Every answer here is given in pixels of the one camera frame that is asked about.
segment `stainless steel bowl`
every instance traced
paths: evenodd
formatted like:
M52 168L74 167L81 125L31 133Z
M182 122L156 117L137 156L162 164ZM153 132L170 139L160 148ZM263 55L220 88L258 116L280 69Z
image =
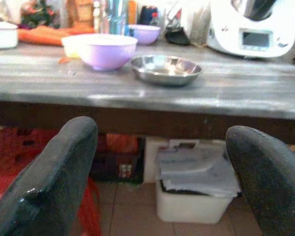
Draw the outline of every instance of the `stainless steel bowl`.
M166 86L187 85L202 72L192 61L163 55L138 56L130 65L138 79Z

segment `purple bowl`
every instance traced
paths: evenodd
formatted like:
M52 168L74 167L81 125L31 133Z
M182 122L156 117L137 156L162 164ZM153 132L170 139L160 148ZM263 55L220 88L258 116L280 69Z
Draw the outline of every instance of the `purple bowl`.
M114 34L81 34L80 58L94 70L117 70L134 56L137 39Z
M146 25L129 25L130 29L133 29L133 37L138 40L139 44L149 45L157 40L160 27L146 26Z

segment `white container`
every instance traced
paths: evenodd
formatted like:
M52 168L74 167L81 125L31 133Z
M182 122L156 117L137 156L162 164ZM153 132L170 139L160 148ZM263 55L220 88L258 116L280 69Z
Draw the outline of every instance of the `white container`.
M216 224L233 198L163 192L156 182L156 211L165 222Z
M18 44L17 26L0 22L0 48L14 48Z

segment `kitchen counter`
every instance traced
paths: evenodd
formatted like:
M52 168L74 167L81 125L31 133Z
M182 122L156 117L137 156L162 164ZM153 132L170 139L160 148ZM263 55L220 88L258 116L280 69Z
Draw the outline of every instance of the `kitchen counter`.
M116 111L120 111L120 114L126 113L120 119L137 118L136 127L132 127L133 121L129 121L127 125L120 122L119 125L123 129L117 128L117 125L109 126L106 121L105 125L102 122L102 127L109 126L104 129L105 132L164 136L183 132L185 135L178 136L195 137L203 133L203 127L187 127L187 124L182 123L190 121L206 125L213 118L219 117L206 129L208 134L212 125L228 120L229 122L223 123L224 128L219 135L206 136L219 138L225 135L225 129L235 124L256 128L273 126L269 133L275 133L277 130L282 133L282 126L286 128L284 132L290 132L290 125L295 124L294 65L280 59L247 60L210 48L183 47L161 41L151 46L138 46L136 55L144 54L184 57L198 62L204 72L188 86L165 88L136 80L129 64L114 72L93 71L80 60L58 64L64 56L61 47L20 43L15 49L0 50L0 124L24 125L26 120L32 122L31 125L40 125L40 122L43 123L46 119L33 118L37 116L38 111L46 111L48 108L50 114L54 115L55 110L64 107L70 114L59 113L57 116L72 117L72 111L75 109L83 110L83 113L74 115L89 115L85 110L93 109L96 110L94 116L99 116L96 117L97 120L101 119L103 122L107 119L101 115L108 110L114 112L108 112L105 117L114 116ZM19 107L19 113L24 114L17 119L17 112L14 112L16 104L22 107ZM29 107L35 109L36 113L25 116L25 112L30 110ZM175 127L167 127L168 130L164 131L166 123L161 124L161 117L170 119L172 124L175 123ZM143 125L155 125L154 129L160 130L150 132L153 127L138 130Z

